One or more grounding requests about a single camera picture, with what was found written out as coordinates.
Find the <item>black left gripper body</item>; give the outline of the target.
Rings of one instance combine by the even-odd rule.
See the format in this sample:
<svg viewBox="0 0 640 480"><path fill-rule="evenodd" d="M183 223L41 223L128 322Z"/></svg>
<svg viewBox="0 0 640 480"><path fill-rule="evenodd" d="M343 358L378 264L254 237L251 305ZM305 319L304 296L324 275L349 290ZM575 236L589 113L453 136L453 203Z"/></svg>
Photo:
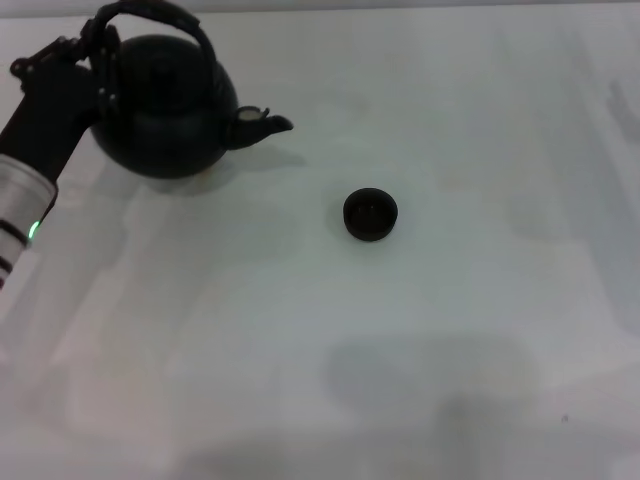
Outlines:
<svg viewBox="0 0 640 480"><path fill-rule="evenodd" d="M99 84L85 67L16 61L23 98L1 133L1 152L55 183L84 132L99 118Z"/></svg>

